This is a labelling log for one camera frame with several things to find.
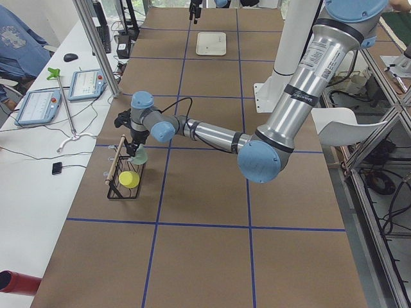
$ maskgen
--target blue shirt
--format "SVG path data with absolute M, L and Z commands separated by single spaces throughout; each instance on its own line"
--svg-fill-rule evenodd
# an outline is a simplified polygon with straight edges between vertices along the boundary
M 0 5 L 0 76 L 36 78 L 50 59 L 47 42 L 11 11 Z M 7 99 L 0 86 L 0 101 Z

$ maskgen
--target red cylinder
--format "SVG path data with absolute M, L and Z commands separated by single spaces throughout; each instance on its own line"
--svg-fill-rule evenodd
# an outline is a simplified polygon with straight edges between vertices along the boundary
M 0 273 L 0 292 L 35 296 L 40 286 L 41 278 L 2 271 Z

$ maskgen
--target computer mouse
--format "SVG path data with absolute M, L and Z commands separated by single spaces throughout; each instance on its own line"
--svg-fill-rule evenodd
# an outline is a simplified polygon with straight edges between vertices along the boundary
M 75 53 L 67 53 L 63 57 L 64 62 L 70 62 L 76 59 L 78 59 L 78 55 L 76 55 Z

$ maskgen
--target wire basket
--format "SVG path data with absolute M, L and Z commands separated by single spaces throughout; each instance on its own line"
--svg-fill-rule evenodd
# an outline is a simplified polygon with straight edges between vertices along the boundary
M 110 200 L 136 199 L 139 196 L 141 183 L 143 180 L 143 171 L 146 164 L 135 165 L 131 163 L 132 159 L 130 155 L 121 154 L 125 141 L 126 137 L 123 135 L 121 136 L 119 145 L 114 147 L 116 154 L 105 180 L 105 183 L 109 186 L 107 198 Z M 121 185 L 119 176 L 124 171 L 133 171 L 139 175 L 140 181 L 135 188 L 127 188 Z

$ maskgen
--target yellow ball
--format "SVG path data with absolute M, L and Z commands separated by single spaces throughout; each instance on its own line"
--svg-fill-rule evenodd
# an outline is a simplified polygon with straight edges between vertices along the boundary
M 140 176 L 134 171 L 123 171 L 120 173 L 118 180 L 120 184 L 127 188 L 135 188 L 140 183 Z

